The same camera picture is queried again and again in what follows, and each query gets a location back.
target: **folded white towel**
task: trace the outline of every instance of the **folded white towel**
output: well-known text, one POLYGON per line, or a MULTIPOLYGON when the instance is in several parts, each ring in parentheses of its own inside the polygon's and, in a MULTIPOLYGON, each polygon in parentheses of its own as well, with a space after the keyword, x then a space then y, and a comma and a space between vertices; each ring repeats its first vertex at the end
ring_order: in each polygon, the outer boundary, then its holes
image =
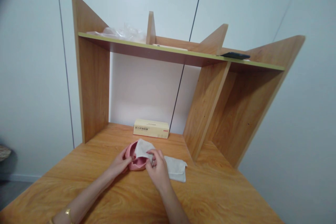
MULTIPOLYGON (((150 162, 152 163, 153 155, 147 153, 147 151, 149 151, 150 149, 155 149, 154 145, 140 138, 135 147, 135 155, 137 157, 149 158, 150 162)), ((177 180, 185 183, 186 182, 185 170, 187 163, 181 159, 176 159, 173 157, 165 156, 164 158, 167 163, 169 178, 172 180, 177 180)))

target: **desk surface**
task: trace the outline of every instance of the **desk surface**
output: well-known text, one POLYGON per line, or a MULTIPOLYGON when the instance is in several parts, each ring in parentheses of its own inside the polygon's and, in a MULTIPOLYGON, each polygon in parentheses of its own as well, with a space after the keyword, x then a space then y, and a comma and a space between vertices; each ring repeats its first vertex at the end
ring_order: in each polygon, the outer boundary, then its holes
MULTIPOLYGON (((109 124, 81 144, 0 212, 0 223, 46 223, 93 182, 128 144, 133 128, 109 124)), ((186 183, 173 188, 192 223, 282 223, 265 200, 211 142, 194 164, 182 135, 141 137, 167 156, 187 162, 186 183)), ((95 202, 82 223, 167 223, 163 203, 147 172, 119 178, 95 202)))

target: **plastic bag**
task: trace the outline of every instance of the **plastic bag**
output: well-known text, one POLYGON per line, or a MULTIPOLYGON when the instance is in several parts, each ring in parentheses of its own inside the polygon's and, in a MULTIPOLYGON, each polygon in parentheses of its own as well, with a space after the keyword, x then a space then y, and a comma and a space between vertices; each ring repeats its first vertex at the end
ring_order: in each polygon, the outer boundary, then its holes
POLYGON ((109 37, 112 39, 127 40, 137 43, 146 44, 146 33, 141 30, 135 29, 131 25, 125 23, 123 29, 115 29, 106 27, 102 33, 96 31, 88 31, 88 34, 99 35, 103 37, 109 37))

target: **hand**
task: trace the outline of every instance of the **hand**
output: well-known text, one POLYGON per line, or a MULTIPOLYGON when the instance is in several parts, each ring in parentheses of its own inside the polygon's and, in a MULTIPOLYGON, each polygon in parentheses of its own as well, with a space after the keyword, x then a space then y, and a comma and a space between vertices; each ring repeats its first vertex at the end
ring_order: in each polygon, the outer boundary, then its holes
POLYGON ((133 161, 131 156, 125 159, 127 148, 128 146, 118 154, 113 163, 107 169, 107 172, 111 176, 112 180, 114 180, 120 173, 125 172, 129 163, 133 161))
POLYGON ((156 189, 163 193, 164 191, 170 189, 171 183, 168 175, 168 168, 165 157, 161 150, 149 150, 149 154, 153 154, 153 166, 150 164, 150 161, 147 159, 146 170, 153 181, 156 189))

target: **shelf divider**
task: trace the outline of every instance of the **shelf divider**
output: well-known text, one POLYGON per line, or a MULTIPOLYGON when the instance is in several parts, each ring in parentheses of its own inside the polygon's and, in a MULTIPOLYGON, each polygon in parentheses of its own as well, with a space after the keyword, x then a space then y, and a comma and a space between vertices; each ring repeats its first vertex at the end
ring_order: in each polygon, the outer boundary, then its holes
POLYGON ((82 138, 86 143, 109 121, 110 50, 78 36, 78 32, 103 32, 108 25, 83 0, 72 0, 72 9, 82 138))
POLYGON ((221 55, 221 50, 228 27, 228 24, 222 24, 213 33, 206 37, 201 43, 191 48, 191 51, 221 55))
POLYGON ((156 32, 155 32, 154 12, 150 11, 148 15, 146 44, 155 44, 155 43, 156 43, 156 32))
POLYGON ((232 73, 230 69, 227 79, 235 75, 232 90, 222 89, 206 139, 234 168, 243 159, 304 40, 304 36, 294 36, 247 51, 254 61, 285 67, 283 72, 232 73))
POLYGON ((194 162, 203 145, 230 65, 230 62, 223 62, 201 68, 183 131, 184 140, 194 162))

